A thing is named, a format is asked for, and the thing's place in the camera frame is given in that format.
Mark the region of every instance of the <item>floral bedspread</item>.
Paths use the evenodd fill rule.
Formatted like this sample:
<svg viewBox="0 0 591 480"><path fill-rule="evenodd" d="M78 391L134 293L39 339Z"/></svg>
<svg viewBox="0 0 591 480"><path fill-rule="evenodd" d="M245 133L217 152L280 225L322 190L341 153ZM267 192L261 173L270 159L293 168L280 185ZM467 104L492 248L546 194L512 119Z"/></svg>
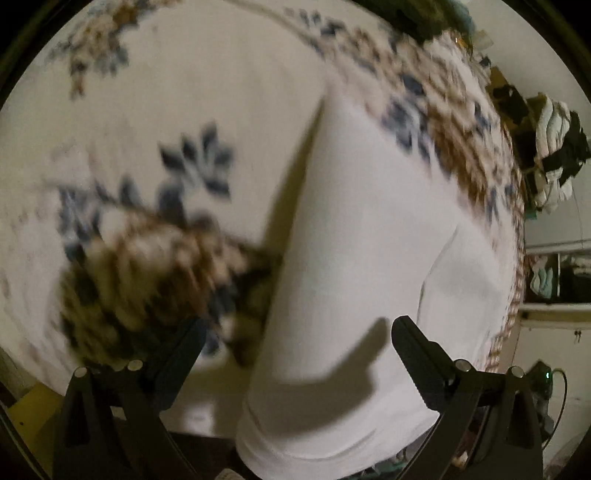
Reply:
<svg viewBox="0 0 591 480"><path fill-rule="evenodd" d="M129 240L138 217L178 229L172 236L201 238L203 225L215 225L220 244L256 252L258 266L261 258L277 265L327 85L418 153L425 175L490 239L512 286L505 329L484 352L494 369L521 295L523 204L485 80L453 34L418 47L339 0L95 1L56 35L0 112L2 347L63 393L83 360L80 341L95 342L90 351L112 346L106 334L73 334L66 299L108 318L118 339L127 335L132 323L106 306L100 275L83 268L68 295L63 278L96 253L97 241L109 254L125 244L156 255L145 253L160 241L154 231L149 241ZM179 397L193 410L190 421L165 417L170 428L233 434L250 363L236 347L242 341L241 351L256 356L243 340L256 345L264 328L274 272L264 270L230 269L208 284L208 346ZM244 322L238 313L250 293L237 286L253 271L248 292L264 285L265 293Z"/></svg>

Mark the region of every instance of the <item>pile of clothes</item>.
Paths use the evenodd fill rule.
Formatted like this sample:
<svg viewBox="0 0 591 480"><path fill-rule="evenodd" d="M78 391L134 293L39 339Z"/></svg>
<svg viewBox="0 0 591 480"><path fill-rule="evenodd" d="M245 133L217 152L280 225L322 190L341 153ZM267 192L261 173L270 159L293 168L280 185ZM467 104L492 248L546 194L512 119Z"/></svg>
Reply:
<svg viewBox="0 0 591 480"><path fill-rule="evenodd" d="M535 125L534 168L526 175L535 208L548 213L573 195L572 179L591 151L577 112L543 93L528 99Z"/></svg>
<svg viewBox="0 0 591 480"><path fill-rule="evenodd" d="M568 303L591 303L591 257L568 257L560 276L561 297Z"/></svg>

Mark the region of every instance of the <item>shelf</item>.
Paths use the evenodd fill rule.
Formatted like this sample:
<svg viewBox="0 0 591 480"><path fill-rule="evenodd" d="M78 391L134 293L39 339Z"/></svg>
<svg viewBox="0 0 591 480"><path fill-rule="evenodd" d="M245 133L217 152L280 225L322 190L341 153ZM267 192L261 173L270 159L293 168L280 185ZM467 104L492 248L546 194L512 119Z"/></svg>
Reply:
<svg viewBox="0 0 591 480"><path fill-rule="evenodd" d="M522 312L591 312L591 303L522 303Z"/></svg>

